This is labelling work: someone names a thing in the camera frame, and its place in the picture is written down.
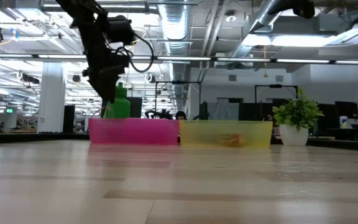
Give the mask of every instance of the white flower pot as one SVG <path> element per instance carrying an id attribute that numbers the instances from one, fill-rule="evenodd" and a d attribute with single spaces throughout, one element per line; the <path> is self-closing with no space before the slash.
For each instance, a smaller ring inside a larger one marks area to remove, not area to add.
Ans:
<path id="1" fill-rule="evenodd" d="M 299 132 L 296 125 L 280 125 L 280 135 L 284 146 L 305 146 L 308 141 L 308 129 L 302 128 Z"/>

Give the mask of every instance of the green bottle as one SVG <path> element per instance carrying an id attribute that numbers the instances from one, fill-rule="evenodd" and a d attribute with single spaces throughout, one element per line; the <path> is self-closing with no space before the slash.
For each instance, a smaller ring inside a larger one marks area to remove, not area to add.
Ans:
<path id="1" fill-rule="evenodd" d="M 131 103 L 126 99 L 127 89 L 122 86 L 122 82 L 118 83 L 116 87 L 116 100 L 113 103 L 108 103 L 104 111 L 104 118 L 129 118 L 131 116 Z"/>

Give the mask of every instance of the pink plastic bin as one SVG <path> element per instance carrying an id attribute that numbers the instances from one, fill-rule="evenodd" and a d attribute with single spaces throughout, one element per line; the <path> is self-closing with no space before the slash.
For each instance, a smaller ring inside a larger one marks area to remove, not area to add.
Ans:
<path id="1" fill-rule="evenodd" d="M 92 143 L 177 145 L 178 121 L 167 119 L 89 119 Z"/>

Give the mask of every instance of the green leaves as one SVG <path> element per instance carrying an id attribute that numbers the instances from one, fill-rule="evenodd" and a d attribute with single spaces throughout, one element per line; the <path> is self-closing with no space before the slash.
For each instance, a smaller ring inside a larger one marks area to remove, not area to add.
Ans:
<path id="1" fill-rule="evenodd" d="M 324 116 L 314 100 L 309 100 L 303 95 L 303 90 L 298 89 L 298 99 L 289 100 L 287 104 L 273 108 L 276 124 L 296 125 L 296 130 L 311 128 L 317 122 L 319 116 Z"/>

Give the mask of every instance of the potted plant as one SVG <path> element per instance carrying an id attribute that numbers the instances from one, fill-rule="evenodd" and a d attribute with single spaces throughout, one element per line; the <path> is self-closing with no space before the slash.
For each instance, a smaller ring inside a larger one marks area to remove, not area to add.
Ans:
<path id="1" fill-rule="evenodd" d="M 298 92 L 297 100 L 288 100 L 279 108 L 273 107 L 275 124 L 280 125 L 281 139 L 286 146 L 305 146 L 308 129 L 314 126 L 319 116 L 324 116 L 314 100 L 307 99 L 302 89 Z"/>

